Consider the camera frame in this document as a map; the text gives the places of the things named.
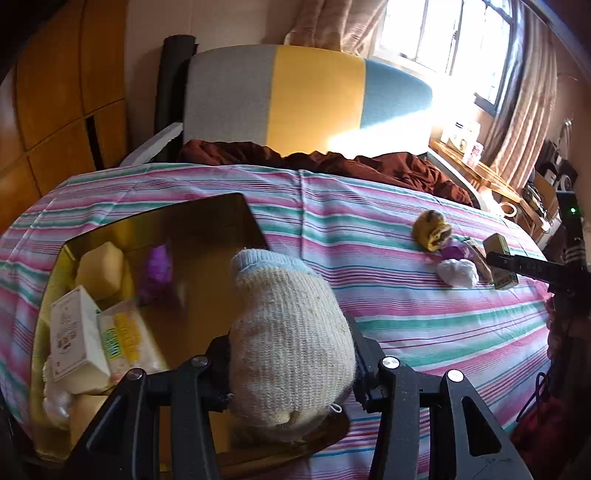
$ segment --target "white plastic bag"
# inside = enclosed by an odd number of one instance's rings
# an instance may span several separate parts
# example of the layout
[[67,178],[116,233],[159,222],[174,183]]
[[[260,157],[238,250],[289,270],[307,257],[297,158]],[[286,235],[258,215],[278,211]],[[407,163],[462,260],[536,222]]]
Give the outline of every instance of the white plastic bag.
[[437,266],[437,274],[452,287],[474,288],[478,283],[478,270],[470,260],[444,260]]
[[43,365],[43,410],[52,425],[67,430],[70,421],[70,405],[72,403],[72,395],[58,387],[53,381],[51,373],[51,356],[47,357]]

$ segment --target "wooden desk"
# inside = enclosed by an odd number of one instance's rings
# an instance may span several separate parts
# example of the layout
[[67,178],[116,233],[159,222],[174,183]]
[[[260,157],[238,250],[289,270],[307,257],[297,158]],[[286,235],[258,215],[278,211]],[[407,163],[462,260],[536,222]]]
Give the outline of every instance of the wooden desk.
[[490,189],[521,207],[523,213],[532,223],[531,227],[526,229],[530,235],[534,233],[535,227],[545,233],[550,230],[550,224],[545,219],[540,218],[540,216],[534,212],[532,207],[521,198],[521,195],[519,195],[519,193],[517,193],[505,180],[499,177],[494,170],[483,163],[478,163],[474,168],[469,167],[462,161],[463,156],[461,153],[458,153],[446,144],[434,139],[429,140],[429,147],[441,155],[445,160],[449,161],[478,192]]

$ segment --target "wooden wardrobe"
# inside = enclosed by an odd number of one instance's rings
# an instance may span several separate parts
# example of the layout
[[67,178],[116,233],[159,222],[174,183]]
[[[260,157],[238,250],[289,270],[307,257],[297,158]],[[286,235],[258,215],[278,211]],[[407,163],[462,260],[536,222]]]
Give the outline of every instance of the wooden wardrobe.
[[0,85],[0,233],[72,175],[128,153],[126,0],[69,0]]

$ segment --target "small box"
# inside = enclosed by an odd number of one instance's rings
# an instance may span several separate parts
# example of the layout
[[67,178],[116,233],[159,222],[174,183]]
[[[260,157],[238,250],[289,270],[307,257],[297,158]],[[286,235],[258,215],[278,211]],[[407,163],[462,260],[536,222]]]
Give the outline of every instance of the small box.
[[53,378],[72,393],[98,393],[111,384],[111,371],[100,342],[100,309],[84,287],[76,287],[51,308]]
[[[484,249],[487,254],[496,252],[499,254],[509,255],[509,246],[507,240],[500,233],[493,233],[489,238],[483,242]],[[492,281],[497,290],[509,290],[519,283],[517,274],[508,270],[503,270],[498,267],[491,267]]]

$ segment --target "sock cuff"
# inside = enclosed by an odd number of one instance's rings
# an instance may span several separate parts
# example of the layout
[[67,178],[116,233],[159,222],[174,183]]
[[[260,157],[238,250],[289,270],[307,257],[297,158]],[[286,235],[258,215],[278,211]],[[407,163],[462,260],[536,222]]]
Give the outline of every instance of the sock cuff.
[[235,277],[252,274],[263,268],[283,268],[308,275],[319,276],[301,259],[288,257],[270,250],[248,248],[238,252],[232,259],[232,272]]

